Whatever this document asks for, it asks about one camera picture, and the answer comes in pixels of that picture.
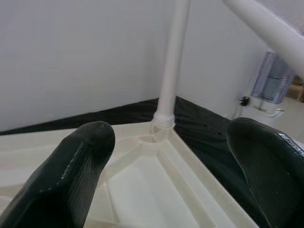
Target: black floor covering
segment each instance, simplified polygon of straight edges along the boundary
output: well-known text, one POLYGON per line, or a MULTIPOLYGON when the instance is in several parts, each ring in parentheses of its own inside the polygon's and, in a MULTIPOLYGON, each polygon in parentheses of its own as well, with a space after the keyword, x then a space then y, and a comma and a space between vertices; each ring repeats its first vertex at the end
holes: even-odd
MULTIPOLYGON (((77 128, 92 121, 106 121, 112 125, 140 123, 152 120, 158 99, 129 104, 96 113, 88 113, 1 132, 0 135, 77 128)), ((251 192, 245 176, 232 156, 226 141, 230 120, 177 97, 175 131, 207 166, 226 190, 251 218, 262 228, 268 227, 251 192)))

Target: blue container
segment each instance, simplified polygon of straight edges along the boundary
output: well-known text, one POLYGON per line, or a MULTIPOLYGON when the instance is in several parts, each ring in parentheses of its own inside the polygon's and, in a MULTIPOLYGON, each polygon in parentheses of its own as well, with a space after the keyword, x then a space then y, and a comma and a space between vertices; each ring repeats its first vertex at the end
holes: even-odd
POLYGON ((289 68, 278 53, 267 52, 251 95, 280 104, 295 76, 295 71, 289 68))

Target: white wall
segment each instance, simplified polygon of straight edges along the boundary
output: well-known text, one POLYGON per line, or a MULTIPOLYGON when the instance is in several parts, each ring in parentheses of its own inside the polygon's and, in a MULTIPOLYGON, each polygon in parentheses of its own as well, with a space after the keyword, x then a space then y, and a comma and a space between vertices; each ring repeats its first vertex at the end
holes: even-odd
POLYGON ((0 1, 0 131, 158 97, 163 0, 0 1))
MULTIPOLYGON (((304 9, 303 0, 260 1, 293 24, 304 9)), ((178 95, 231 118, 266 49, 221 0, 192 0, 178 95)))

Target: white plastic tray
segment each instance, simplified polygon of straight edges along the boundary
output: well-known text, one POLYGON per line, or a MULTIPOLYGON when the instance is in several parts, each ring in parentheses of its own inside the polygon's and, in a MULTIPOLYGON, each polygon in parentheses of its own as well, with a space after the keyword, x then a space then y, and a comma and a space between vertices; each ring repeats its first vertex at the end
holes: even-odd
MULTIPOLYGON (((172 129, 113 126, 86 228, 257 227, 172 129)), ((0 137, 0 213, 71 130, 0 137)))

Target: white pipe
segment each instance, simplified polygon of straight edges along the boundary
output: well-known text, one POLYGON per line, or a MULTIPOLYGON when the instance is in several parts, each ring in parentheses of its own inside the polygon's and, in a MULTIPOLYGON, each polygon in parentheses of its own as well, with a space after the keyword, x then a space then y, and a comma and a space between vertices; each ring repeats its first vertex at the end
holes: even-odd
POLYGON ((157 111, 153 123, 161 128, 174 126, 174 103, 181 67, 181 56, 186 34, 190 0, 176 0, 171 33, 166 51, 163 79, 157 111))
POLYGON ((278 52, 291 68, 304 76, 304 38, 298 31, 255 0, 224 2, 278 52))

